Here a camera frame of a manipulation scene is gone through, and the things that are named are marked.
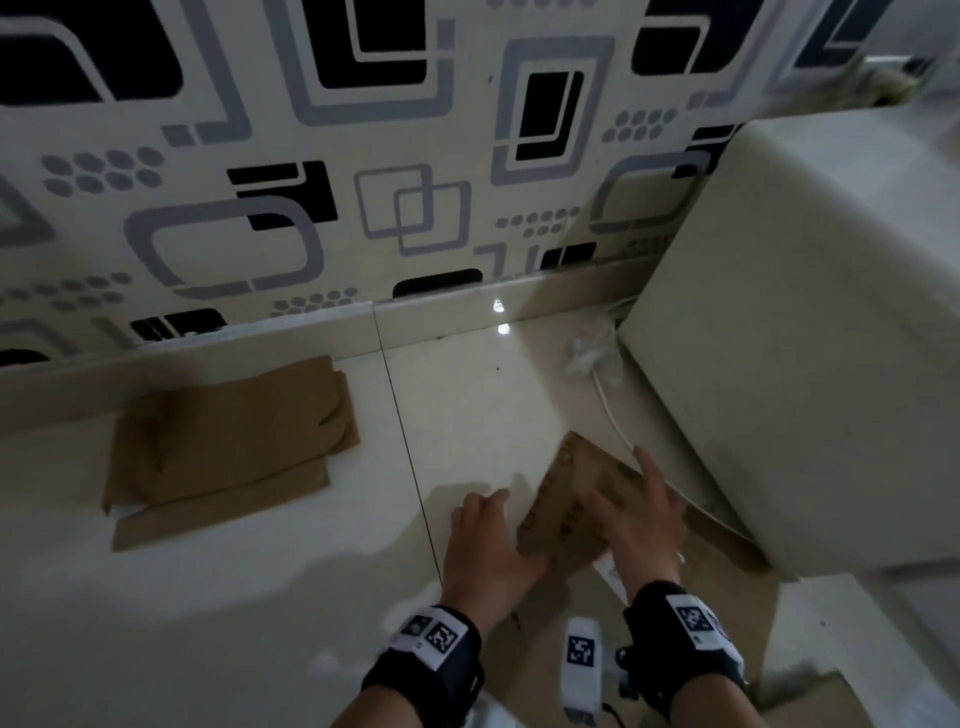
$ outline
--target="person's right hand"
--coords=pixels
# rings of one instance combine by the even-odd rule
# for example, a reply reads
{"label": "person's right hand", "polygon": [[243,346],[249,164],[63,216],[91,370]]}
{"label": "person's right hand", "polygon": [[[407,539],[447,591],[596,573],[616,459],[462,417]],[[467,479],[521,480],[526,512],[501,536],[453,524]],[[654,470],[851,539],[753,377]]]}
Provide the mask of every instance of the person's right hand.
{"label": "person's right hand", "polygon": [[686,536],[686,503],[663,481],[657,463],[643,448],[634,448],[643,469],[647,508],[643,518],[621,513],[592,488],[583,495],[600,533],[613,552],[613,562],[634,603],[636,593],[652,581],[680,583],[680,548]]}

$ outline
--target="wall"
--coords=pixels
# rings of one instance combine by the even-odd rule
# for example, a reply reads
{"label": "wall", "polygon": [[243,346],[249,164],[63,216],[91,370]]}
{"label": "wall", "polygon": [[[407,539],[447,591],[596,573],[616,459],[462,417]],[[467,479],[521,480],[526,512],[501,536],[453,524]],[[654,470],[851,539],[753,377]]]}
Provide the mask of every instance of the wall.
{"label": "wall", "polygon": [[5,3],[0,364],[657,255],[740,125],[958,27],[950,0],[425,5]]}

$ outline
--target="black wristband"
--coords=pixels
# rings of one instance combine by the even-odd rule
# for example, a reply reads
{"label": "black wristband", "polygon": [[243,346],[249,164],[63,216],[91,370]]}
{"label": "black wristband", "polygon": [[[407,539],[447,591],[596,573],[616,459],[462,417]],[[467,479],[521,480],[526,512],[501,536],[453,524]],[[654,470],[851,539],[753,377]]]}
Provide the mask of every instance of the black wristband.
{"label": "black wristband", "polygon": [[448,607],[420,610],[394,635],[364,678],[403,695],[423,728],[459,728],[483,688],[481,638],[473,622]]}
{"label": "black wristband", "polygon": [[623,616],[634,638],[630,681],[668,720],[674,696],[695,677],[720,674],[743,690],[743,659],[716,615],[680,585],[647,584]]}

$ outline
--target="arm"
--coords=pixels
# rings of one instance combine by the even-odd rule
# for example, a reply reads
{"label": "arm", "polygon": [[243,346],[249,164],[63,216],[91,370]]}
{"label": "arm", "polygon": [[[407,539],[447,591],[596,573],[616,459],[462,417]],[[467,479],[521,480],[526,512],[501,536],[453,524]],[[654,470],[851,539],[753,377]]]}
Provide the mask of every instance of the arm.
{"label": "arm", "polygon": [[[667,487],[657,464],[641,448],[636,448],[634,455],[644,475],[647,512],[643,518],[620,513],[593,490],[586,493],[583,500],[600,524],[601,534],[611,548],[616,569],[626,587],[627,598],[636,607],[637,595],[644,587],[658,582],[680,584],[679,553],[686,536],[686,525],[684,501]],[[649,630],[652,643],[656,642],[658,634],[676,629],[676,624],[672,623],[675,616],[669,609],[657,614],[662,616],[656,619],[670,620],[670,623],[631,624],[635,641],[638,629]],[[651,659],[651,650],[638,649],[637,652],[640,653],[639,660]],[[695,651],[693,654],[694,659],[699,657]],[[678,661],[684,659],[686,657],[678,656]],[[657,664],[645,667],[653,673],[659,669]],[[762,728],[764,725],[739,686],[732,679],[716,673],[700,674],[682,685],[666,712],[671,725],[677,728]]]}
{"label": "arm", "polygon": [[[510,493],[469,493],[450,515],[439,606],[466,616],[480,638],[506,618],[546,572],[545,556],[516,552],[503,505]],[[371,685],[333,722],[332,728],[421,728],[414,706],[399,692]]]}

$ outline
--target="floor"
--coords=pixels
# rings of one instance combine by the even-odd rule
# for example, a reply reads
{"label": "floor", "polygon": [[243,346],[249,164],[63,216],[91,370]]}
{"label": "floor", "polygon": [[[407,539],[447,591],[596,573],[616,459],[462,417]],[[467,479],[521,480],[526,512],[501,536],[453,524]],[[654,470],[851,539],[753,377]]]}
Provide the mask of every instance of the floor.
{"label": "floor", "polygon": [[[330,459],[332,487],[126,553],[97,505],[112,415],[0,440],[0,722],[329,724],[437,598],[465,493],[510,488],[516,525],[568,429],[628,458],[590,380],[564,370],[601,312],[337,362],[363,443]],[[629,362],[611,399],[674,485],[735,519]],[[849,576],[785,586],[767,667],[803,660],[842,669],[879,728],[921,725],[911,711],[941,696]]]}

